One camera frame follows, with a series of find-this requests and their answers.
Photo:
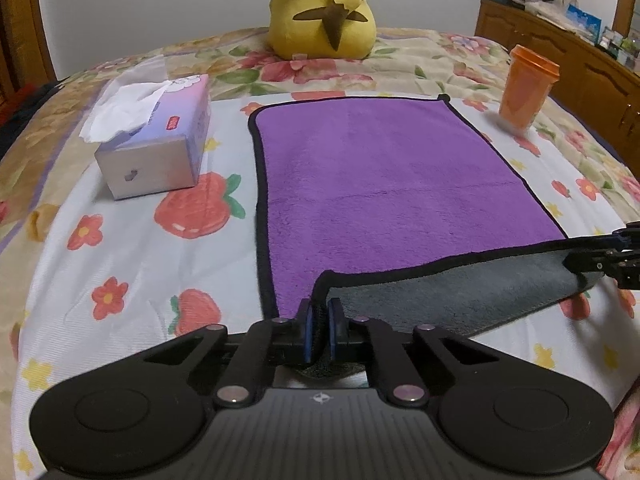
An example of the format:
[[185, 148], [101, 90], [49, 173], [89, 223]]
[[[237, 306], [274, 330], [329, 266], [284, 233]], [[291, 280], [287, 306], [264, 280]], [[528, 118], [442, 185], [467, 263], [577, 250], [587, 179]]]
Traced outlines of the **clutter pile on cabinet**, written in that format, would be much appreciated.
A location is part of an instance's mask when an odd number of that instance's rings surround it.
[[639, 0], [616, 0], [607, 21], [587, 12], [579, 0], [487, 0], [532, 14], [535, 18], [569, 32], [595, 47], [639, 47]]

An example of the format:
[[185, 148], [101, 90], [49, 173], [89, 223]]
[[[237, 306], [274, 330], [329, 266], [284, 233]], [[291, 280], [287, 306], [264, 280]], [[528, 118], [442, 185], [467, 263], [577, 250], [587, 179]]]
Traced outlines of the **white strawberry print cloth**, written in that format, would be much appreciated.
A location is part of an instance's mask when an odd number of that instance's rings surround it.
[[541, 126], [492, 104], [319, 92], [217, 102], [194, 188], [114, 200], [97, 166], [66, 198], [26, 301], [11, 406], [15, 479], [43, 466], [28, 430], [62, 380], [219, 322], [260, 320], [259, 273], [293, 313], [326, 271], [608, 234], [629, 221]]

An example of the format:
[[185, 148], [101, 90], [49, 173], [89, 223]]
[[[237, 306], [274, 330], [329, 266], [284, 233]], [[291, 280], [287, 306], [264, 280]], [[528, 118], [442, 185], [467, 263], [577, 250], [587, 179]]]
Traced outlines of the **wooden cabinet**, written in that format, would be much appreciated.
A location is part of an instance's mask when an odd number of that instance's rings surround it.
[[571, 32], [524, 10], [480, 0], [475, 35], [507, 49], [521, 44], [560, 66], [552, 99], [625, 162], [639, 154], [639, 76]]

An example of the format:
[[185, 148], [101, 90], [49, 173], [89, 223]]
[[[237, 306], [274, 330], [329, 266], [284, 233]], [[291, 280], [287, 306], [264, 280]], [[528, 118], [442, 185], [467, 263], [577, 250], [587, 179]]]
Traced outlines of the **floral bed quilt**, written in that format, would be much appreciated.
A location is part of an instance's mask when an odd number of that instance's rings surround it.
[[[78, 136], [111, 80], [163, 55], [170, 78], [207, 74], [231, 119], [258, 105], [372, 92], [447, 93], [476, 122], [493, 112], [509, 57], [492, 41], [434, 30], [383, 29], [363, 61], [281, 61], [262, 29], [243, 29], [120, 58], [62, 81], [1, 159], [1, 479], [37, 479], [43, 466], [28, 416], [43, 391], [175, 336], [186, 306], [221, 313], [230, 332], [262, 317], [256, 304], [253, 150], [228, 127], [205, 143], [203, 172], [241, 177], [230, 196], [246, 211], [217, 232], [185, 240], [154, 221], [164, 194], [99, 197], [94, 148]], [[477, 126], [482, 131], [485, 127]], [[569, 236], [639, 220], [639, 183], [572, 115], [548, 100], [528, 142], [500, 148]], [[231, 212], [241, 213], [235, 209]], [[478, 337], [597, 389], [614, 410], [639, 376], [639, 292], [605, 278], [570, 300]]]

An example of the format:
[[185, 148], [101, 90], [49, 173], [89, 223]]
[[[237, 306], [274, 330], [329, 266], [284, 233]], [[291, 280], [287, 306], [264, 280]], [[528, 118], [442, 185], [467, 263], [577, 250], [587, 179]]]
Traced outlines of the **wooden louvered wardrobe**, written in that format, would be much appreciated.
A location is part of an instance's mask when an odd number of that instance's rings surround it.
[[1, 105], [29, 84], [52, 80], [39, 0], [1, 0]]

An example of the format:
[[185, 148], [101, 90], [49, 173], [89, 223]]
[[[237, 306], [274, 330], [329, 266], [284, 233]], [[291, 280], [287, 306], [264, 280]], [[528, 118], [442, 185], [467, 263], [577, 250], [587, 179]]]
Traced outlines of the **purple tissue box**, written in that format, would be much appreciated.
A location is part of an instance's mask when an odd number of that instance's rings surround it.
[[208, 133], [209, 78], [124, 84], [93, 107], [80, 137], [115, 200], [192, 188]]

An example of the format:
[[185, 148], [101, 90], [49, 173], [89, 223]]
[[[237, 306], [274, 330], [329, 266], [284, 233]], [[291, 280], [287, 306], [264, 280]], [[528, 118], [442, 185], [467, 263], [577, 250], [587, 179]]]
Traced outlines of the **orange plastic cup with lid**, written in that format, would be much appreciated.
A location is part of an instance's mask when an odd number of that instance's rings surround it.
[[499, 116], [513, 130], [525, 131], [560, 80], [560, 66], [521, 44], [511, 50], [510, 57]]

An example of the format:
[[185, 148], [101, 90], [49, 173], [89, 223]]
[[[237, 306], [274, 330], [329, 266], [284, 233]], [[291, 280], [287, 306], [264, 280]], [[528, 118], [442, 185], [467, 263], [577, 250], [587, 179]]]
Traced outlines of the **yellow Pikachu plush toy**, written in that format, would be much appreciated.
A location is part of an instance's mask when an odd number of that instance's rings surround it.
[[366, 58], [376, 24], [367, 0], [270, 0], [269, 43], [277, 56]]

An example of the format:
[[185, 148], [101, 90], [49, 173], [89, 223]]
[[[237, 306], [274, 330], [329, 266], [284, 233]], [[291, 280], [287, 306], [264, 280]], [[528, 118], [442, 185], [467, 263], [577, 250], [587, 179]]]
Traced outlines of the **purple and grey towel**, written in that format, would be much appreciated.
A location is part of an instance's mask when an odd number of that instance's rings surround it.
[[529, 184], [441, 96], [269, 105], [248, 120], [259, 297], [470, 336], [590, 289]]

